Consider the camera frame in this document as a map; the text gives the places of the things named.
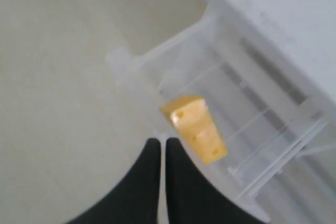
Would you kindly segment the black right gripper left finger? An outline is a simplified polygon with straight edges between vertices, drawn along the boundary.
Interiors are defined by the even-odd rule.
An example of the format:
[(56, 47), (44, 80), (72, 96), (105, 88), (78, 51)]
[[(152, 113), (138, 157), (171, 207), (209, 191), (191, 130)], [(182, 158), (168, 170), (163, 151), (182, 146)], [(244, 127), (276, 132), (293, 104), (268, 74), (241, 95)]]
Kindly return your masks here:
[(150, 138), (115, 188), (69, 223), (157, 223), (160, 176), (161, 143)]

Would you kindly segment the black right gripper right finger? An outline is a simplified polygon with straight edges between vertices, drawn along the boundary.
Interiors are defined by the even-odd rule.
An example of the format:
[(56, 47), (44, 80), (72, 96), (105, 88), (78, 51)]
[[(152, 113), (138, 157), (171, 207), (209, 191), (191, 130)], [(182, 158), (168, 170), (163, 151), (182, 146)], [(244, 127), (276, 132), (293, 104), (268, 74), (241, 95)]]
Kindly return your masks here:
[(165, 191), (169, 223), (262, 223), (203, 176), (178, 138), (166, 141)]

